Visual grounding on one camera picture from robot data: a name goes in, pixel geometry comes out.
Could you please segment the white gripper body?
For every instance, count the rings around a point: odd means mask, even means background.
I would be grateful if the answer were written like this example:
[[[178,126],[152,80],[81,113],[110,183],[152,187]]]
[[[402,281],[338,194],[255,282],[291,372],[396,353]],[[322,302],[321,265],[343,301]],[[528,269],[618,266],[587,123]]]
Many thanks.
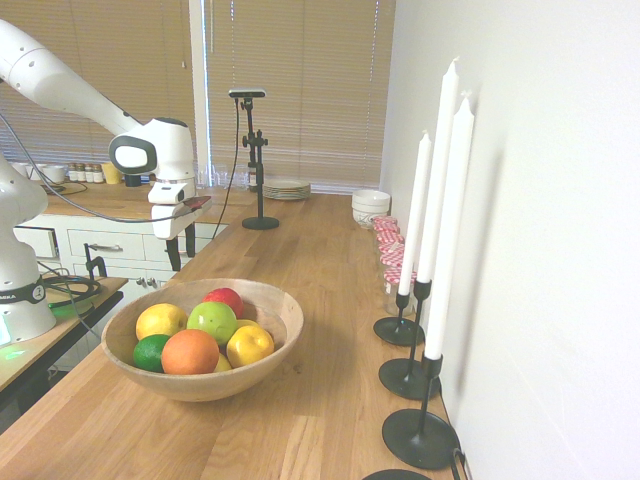
[[[163,240],[174,239],[198,217],[185,201],[196,196],[193,180],[186,182],[163,182],[157,180],[152,186],[148,200],[152,204],[151,219],[154,235]]]

